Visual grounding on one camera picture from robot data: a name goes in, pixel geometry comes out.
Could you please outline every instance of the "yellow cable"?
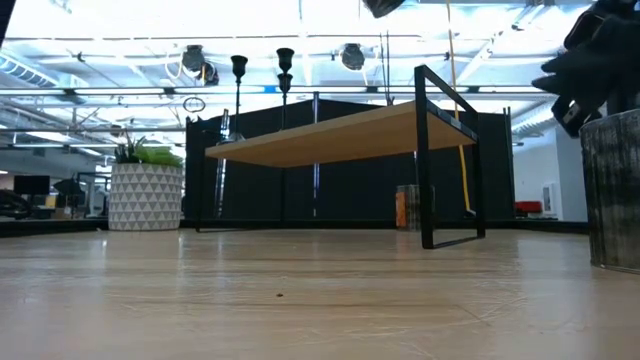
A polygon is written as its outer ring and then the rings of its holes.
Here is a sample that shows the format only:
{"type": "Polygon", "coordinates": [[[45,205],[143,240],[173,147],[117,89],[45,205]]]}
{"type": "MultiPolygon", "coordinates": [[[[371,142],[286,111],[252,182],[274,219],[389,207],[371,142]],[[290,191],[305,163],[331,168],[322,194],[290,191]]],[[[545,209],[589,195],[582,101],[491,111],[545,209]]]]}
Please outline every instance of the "yellow cable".
{"type": "MultiPolygon", "coordinates": [[[[449,20],[449,53],[451,53],[451,79],[453,80],[453,90],[456,90],[456,65],[453,53],[453,30],[451,29],[451,0],[447,0],[447,19],[449,20]]],[[[454,102],[454,113],[456,120],[460,121],[458,113],[458,103],[454,102]]],[[[464,148],[458,146],[460,153],[460,169],[462,170],[462,190],[464,191],[464,206],[467,211],[471,210],[471,202],[469,201],[469,185],[467,184],[467,162],[464,159],[464,148]]]]}

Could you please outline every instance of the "wooden floor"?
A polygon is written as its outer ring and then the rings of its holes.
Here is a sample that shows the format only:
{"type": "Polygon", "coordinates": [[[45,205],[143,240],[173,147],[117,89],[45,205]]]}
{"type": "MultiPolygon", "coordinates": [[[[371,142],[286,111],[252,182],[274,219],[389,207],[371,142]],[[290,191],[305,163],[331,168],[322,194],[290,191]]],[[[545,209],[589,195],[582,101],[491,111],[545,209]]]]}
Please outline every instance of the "wooden floor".
{"type": "Polygon", "coordinates": [[[2,359],[638,359],[639,307],[574,235],[0,239],[2,359]]]}

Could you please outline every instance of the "computer monitor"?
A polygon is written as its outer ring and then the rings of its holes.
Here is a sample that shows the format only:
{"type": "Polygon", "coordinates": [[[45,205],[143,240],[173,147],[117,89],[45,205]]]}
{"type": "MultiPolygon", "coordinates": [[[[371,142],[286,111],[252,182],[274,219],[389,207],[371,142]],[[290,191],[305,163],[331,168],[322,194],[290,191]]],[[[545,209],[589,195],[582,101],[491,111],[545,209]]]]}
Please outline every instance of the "computer monitor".
{"type": "Polygon", "coordinates": [[[13,192],[20,195],[49,195],[49,176],[16,175],[13,177],[13,192]]]}

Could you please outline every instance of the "white geometric planter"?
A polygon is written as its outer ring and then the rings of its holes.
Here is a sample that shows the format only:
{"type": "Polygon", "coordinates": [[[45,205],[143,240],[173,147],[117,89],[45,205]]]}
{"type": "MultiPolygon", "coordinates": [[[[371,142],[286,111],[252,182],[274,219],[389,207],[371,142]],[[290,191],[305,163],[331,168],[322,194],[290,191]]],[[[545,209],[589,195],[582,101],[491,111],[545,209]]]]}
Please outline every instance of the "white geometric planter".
{"type": "Polygon", "coordinates": [[[180,227],[182,169],[117,164],[111,174],[109,230],[153,231],[180,227]]]}

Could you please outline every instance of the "green leaves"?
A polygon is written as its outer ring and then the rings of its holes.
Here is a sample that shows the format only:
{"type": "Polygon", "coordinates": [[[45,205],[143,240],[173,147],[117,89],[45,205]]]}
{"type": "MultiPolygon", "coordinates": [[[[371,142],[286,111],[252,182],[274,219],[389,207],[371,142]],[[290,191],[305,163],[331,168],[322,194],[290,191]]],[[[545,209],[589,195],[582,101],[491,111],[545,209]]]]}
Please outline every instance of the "green leaves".
{"type": "Polygon", "coordinates": [[[171,153],[169,147],[145,147],[145,137],[133,141],[125,132],[127,143],[118,145],[115,151],[117,164],[152,164],[182,167],[182,158],[171,153]]]}

